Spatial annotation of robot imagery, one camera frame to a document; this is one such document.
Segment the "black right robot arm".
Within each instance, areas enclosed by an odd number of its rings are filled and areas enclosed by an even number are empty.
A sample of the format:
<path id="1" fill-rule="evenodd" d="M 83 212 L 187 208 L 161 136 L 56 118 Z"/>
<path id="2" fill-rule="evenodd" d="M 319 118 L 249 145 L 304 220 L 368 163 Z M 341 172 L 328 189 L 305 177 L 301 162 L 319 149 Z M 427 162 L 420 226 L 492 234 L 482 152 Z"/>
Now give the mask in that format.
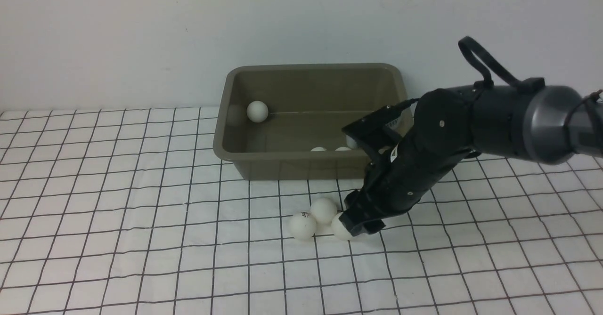
<path id="1" fill-rule="evenodd" d="M 462 160 L 490 154 L 556 165 L 575 154 L 602 156 L 600 92 L 567 86 L 436 89 L 386 105 L 342 132 L 369 156 L 363 186 L 339 217 L 352 235 L 381 231 Z"/>

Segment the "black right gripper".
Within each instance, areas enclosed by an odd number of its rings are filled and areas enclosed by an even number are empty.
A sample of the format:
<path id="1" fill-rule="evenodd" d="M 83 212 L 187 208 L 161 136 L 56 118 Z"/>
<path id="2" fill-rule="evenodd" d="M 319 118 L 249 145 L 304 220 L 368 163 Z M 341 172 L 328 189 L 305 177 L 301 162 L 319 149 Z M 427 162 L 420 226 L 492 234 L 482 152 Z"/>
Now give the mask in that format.
<path id="1" fill-rule="evenodd" d="M 409 210 L 464 158 L 464 149 L 436 153 L 416 135 L 381 155 L 381 163 L 366 172 L 363 186 L 346 199 L 338 217 L 351 236 L 373 235 L 384 229 L 383 219 Z"/>

